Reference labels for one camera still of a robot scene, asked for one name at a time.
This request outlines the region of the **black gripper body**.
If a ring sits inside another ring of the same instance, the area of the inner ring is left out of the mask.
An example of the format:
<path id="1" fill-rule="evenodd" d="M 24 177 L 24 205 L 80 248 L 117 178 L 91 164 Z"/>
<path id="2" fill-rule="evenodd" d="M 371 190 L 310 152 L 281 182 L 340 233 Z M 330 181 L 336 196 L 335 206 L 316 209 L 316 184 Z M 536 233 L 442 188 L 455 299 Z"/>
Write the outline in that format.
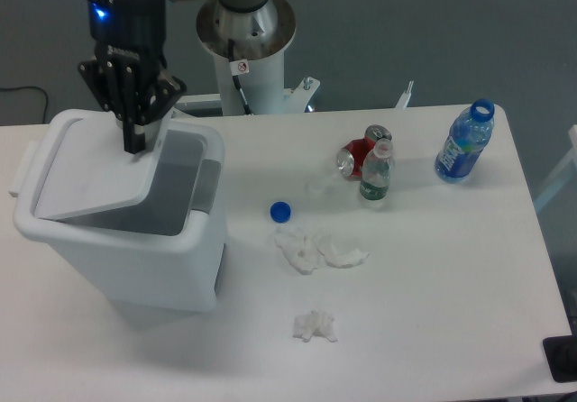
<path id="1" fill-rule="evenodd" d="M 87 0 L 95 41 L 123 50 L 146 51 L 166 66 L 166 0 Z"/>

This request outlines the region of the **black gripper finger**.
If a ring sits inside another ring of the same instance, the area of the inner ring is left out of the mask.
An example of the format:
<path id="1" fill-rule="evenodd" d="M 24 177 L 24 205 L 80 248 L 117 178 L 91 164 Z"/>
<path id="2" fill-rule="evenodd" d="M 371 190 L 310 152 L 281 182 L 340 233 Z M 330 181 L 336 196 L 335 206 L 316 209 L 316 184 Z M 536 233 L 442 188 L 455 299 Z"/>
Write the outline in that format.
<path id="1" fill-rule="evenodd" d="M 144 126 L 160 120 L 186 91 L 184 81 L 161 67 L 158 75 L 137 91 L 135 123 Z"/>
<path id="2" fill-rule="evenodd" d="M 78 64 L 78 72 L 100 107 L 113 112 L 120 122 L 124 150 L 137 154 L 145 150 L 145 134 L 138 124 L 139 101 L 137 90 L 138 68 L 129 57 L 105 55 Z"/>

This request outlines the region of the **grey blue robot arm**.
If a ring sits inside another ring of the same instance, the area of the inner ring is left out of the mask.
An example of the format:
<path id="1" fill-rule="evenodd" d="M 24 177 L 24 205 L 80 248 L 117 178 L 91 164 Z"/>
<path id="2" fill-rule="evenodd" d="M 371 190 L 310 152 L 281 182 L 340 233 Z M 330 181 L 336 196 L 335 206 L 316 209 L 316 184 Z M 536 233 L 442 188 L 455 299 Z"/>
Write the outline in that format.
<path id="1" fill-rule="evenodd" d="M 179 1 L 188 0 L 87 0 L 96 45 L 78 69 L 132 154 L 145 149 L 146 126 L 187 89 L 163 53 L 166 4 Z M 286 113 L 284 53 L 296 32 L 286 0 L 204 0 L 196 28 L 213 56 L 225 115 Z"/>

